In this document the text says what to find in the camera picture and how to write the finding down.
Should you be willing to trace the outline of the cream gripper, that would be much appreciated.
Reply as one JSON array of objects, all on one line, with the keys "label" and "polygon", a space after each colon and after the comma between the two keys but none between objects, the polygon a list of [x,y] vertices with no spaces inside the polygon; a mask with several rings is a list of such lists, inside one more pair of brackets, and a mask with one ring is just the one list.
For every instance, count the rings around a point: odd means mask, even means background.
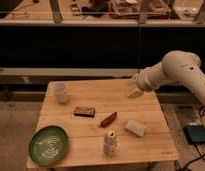
[{"label": "cream gripper", "polygon": [[129,90],[127,93],[128,98],[136,98],[143,95],[143,91],[138,87],[137,81],[139,74],[134,74],[128,82]]}]

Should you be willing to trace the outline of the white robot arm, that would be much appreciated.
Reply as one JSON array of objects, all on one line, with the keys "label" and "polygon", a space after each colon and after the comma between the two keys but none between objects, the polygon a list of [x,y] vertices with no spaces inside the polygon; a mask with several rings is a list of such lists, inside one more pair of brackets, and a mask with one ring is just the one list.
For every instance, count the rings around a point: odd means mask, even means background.
[{"label": "white robot arm", "polygon": [[200,69],[198,55],[185,51],[170,51],[161,62],[136,73],[130,81],[128,98],[151,92],[163,85],[179,83],[192,92],[205,106],[205,74]]}]

